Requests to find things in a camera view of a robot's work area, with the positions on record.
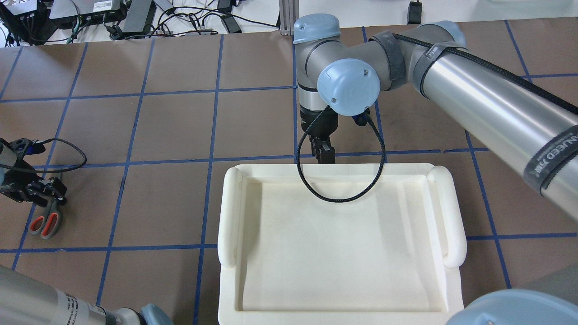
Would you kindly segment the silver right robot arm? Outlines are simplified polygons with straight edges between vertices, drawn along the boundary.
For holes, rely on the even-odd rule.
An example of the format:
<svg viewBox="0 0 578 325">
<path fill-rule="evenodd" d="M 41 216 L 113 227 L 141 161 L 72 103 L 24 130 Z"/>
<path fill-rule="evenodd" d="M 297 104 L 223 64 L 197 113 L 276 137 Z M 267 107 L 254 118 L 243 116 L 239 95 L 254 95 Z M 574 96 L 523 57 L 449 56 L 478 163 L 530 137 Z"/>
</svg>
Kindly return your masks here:
<svg viewBox="0 0 578 325">
<path fill-rule="evenodd" d="M 383 91 L 414 88 L 510 166 L 538 195 L 577 216 L 577 108 L 526 80 L 494 68 L 466 48 L 458 25 L 384 31 L 357 46 L 340 39 L 339 20 L 312 14 L 294 24 L 298 109 L 315 144 L 338 117 L 373 111 Z M 275 261 L 289 267 L 277 281 L 272 312 L 312 325 L 439 325 L 464 316 L 497 324 L 490 309 L 464 307 L 460 267 L 468 243 L 450 171 L 430 163 L 302 167 L 323 202 L 292 184 L 296 208 Z"/>
</svg>

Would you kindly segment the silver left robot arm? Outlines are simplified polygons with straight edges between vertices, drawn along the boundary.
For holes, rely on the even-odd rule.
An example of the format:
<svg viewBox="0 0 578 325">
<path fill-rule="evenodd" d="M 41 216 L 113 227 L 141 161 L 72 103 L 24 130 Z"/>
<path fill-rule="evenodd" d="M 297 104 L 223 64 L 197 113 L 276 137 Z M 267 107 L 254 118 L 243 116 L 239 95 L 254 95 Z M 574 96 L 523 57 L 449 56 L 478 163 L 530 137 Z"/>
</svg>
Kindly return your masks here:
<svg viewBox="0 0 578 325">
<path fill-rule="evenodd" d="M 52 177 L 42 177 L 25 161 L 25 156 L 45 152 L 45 144 L 53 139 L 20 138 L 12 142 L 1 140 L 1 193 L 16 202 L 31 202 L 45 209 L 33 220 L 28 231 L 49 239 L 60 228 L 60 206 L 66 203 L 67 187 L 61 175 L 79 169 L 87 162 L 70 168 L 48 169 Z M 7 325 L 171 325 L 172 320 L 157 305 L 147 304 L 140 311 L 131 308 L 105 309 L 90 304 L 53 286 L 29 276 L 1 267 L 1 323 Z"/>
</svg>

